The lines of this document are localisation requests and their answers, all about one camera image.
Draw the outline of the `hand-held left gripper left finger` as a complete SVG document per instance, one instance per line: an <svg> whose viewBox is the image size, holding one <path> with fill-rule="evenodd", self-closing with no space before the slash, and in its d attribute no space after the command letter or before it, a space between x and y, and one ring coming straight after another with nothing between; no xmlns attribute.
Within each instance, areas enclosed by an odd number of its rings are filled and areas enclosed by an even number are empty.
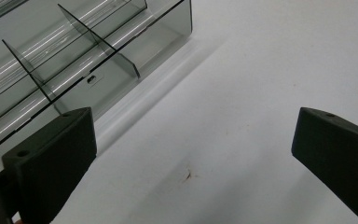
<svg viewBox="0 0 358 224"><path fill-rule="evenodd" d="M49 224L96 158L89 107L68 111L4 154L2 162L19 189L27 224Z"/></svg>

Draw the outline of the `clear grey acrylic organizer box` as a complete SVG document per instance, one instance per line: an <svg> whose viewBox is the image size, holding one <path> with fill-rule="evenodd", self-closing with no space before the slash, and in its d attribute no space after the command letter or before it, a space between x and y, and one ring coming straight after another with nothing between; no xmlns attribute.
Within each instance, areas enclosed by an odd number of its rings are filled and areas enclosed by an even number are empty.
<svg viewBox="0 0 358 224"><path fill-rule="evenodd" d="M0 171L59 115L98 119L192 31L192 0L0 0Z"/></svg>

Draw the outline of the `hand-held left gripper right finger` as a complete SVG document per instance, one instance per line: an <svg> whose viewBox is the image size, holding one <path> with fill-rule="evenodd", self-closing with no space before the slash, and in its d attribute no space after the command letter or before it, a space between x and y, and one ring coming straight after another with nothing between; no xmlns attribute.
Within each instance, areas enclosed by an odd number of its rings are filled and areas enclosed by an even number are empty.
<svg viewBox="0 0 358 224"><path fill-rule="evenodd" d="M358 126L331 113L299 110L293 156L358 216Z"/></svg>

